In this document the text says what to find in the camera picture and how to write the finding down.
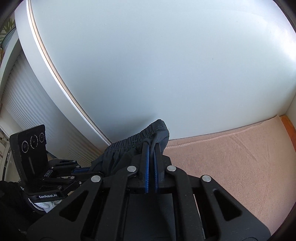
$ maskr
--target towel stitching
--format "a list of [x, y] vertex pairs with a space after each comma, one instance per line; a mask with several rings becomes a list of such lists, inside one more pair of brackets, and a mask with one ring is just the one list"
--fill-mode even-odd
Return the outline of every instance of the towel stitching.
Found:
[[248, 131], [248, 130], [250, 130], [250, 129], [256, 128], [256, 127], [262, 125], [262, 124], [265, 123], [265, 122], [266, 122], [266, 121], [262, 122], [261, 124], [259, 124], [259, 125], [257, 125], [257, 126], [251, 126], [251, 127], [247, 128], [247, 129], [244, 129], [244, 130], [242, 130], [242, 131], [238, 131], [238, 132], [234, 132], [234, 133], [225, 134], [225, 135], [218, 136], [218, 137], [213, 137], [213, 138], [210, 138], [210, 139], [207, 139], [207, 140], [194, 141], [194, 142], [184, 143], [184, 144], [175, 145], [175, 146], [167, 146], [166, 149], [177, 148], [177, 147], [183, 147], [183, 146], [188, 146], [188, 145], [191, 145], [191, 144], [196, 144], [196, 143], [201, 143], [201, 142], [207, 142], [207, 141], [211, 141], [211, 140], [219, 139], [219, 138], [222, 138], [222, 137], [228, 137], [228, 136], [236, 135], [236, 134], [239, 134], [239, 133], [242, 133], [242, 132]]

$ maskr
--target black cloth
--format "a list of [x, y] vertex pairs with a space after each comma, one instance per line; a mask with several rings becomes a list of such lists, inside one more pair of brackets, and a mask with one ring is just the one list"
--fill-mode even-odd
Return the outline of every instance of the black cloth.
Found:
[[29, 226], [42, 216], [33, 211], [25, 198], [18, 183], [0, 181], [1, 240], [26, 240]]
[[106, 177], [114, 175], [118, 170], [129, 166], [133, 156], [142, 153], [144, 142], [148, 142], [151, 155], [156, 143], [160, 144], [163, 153], [169, 135], [164, 121], [159, 119], [140, 133], [110, 145], [101, 156], [91, 162], [89, 171], [102, 172]]

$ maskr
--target beige towel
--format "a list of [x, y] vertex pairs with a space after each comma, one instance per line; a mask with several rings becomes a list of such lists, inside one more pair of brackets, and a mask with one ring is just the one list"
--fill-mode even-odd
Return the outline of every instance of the beige towel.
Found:
[[169, 141], [164, 155], [208, 174], [273, 234], [296, 201], [296, 153], [279, 116], [239, 129]]

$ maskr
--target camera lens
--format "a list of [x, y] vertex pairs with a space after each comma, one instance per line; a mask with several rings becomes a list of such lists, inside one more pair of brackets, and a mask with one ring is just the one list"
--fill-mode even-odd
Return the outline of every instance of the camera lens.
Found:
[[24, 153], [27, 153], [28, 150], [29, 150], [29, 144], [28, 144], [28, 142], [27, 141], [23, 141], [23, 143], [22, 143], [22, 151]]
[[39, 135], [39, 141], [42, 143], [42, 142], [44, 142], [44, 133], [42, 132], [42, 133], [40, 133], [40, 135]]
[[38, 138], [36, 135], [31, 136], [30, 144], [33, 149], [38, 146]]

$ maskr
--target silver screw head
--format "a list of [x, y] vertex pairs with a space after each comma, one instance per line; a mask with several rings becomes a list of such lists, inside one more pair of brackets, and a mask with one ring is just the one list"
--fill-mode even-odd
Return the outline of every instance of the silver screw head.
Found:
[[212, 180], [212, 178], [209, 175], [203, 175], [202, 180], [208, 183]]
[[95, 176], [92, 176], [92, 177], [91, 177], [91, 181], [92, 181], [93, 183], [98, 183], [100, 180], [101, 180], [101, 177], [98, 176], [98, 175], [95, 175]]
[[129, 172], [135, 172], [137, 170], [137, 168], [135, 166], [129, 166], [129, 167], [127, 167], [127, 170]]
[[177, 168], [175, 166], [173, 166], [173, 165], [169, 165], [167, 167], [167, 170], [170, 171], [170, 172], [174, 172], [175, 170], [177, 170]]

